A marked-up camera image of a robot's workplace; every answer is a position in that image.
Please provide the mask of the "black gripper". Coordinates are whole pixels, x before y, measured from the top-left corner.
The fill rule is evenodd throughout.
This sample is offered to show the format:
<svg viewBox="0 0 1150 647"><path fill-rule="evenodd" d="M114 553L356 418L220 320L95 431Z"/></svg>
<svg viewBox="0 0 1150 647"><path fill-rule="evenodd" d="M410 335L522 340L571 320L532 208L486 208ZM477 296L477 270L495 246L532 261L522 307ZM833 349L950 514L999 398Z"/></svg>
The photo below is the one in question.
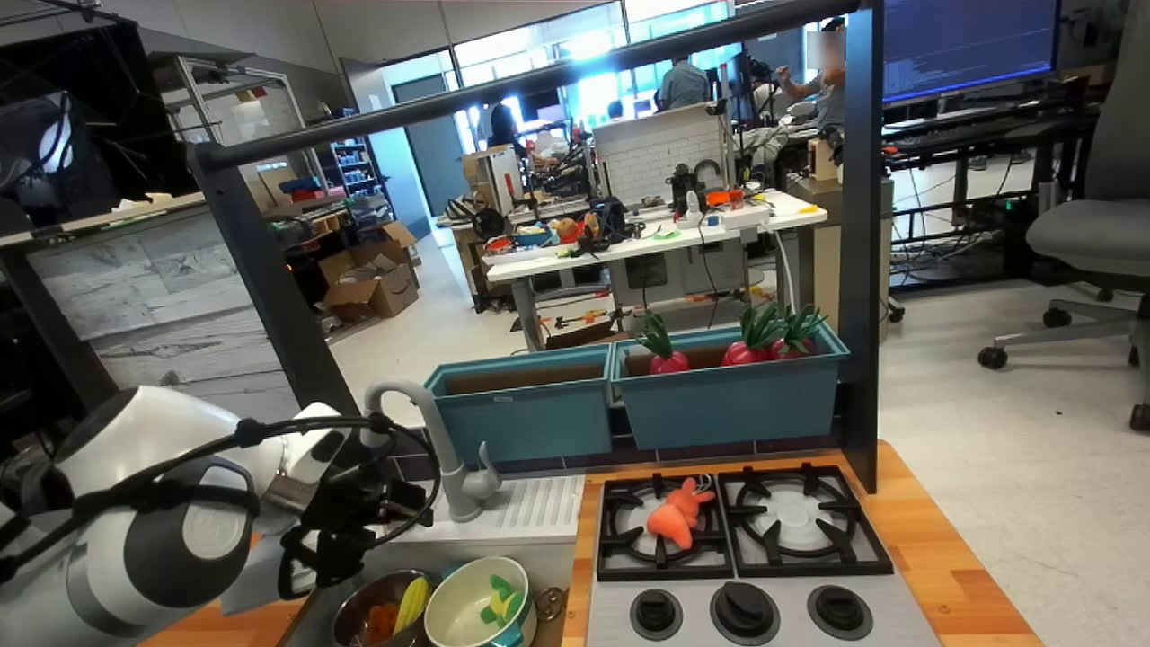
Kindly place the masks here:
<svg viewBox="0 0 1150 647"><path fill-rule="evenodd" d="M327 431L310 461L325 465L321 486L297 520L279 534L279 589L315 593L364 571L364 558L432 525L437 486L412 486L389 470L389 443Z"/></svg>

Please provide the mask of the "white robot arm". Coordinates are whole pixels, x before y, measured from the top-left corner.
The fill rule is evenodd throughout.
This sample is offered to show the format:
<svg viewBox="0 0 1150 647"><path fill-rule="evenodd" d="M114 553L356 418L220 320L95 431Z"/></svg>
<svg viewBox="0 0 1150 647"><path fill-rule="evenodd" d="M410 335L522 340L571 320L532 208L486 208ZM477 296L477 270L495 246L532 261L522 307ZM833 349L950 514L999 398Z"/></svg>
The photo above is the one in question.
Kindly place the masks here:
<svg viewBox="0 0 1150 647"><path fill-rule="evenodd" d="M0 647L133 647L364 571L436 491L389 470L406 431L313 404L253 419L175 387L120 398L4 500Z"/></svg>

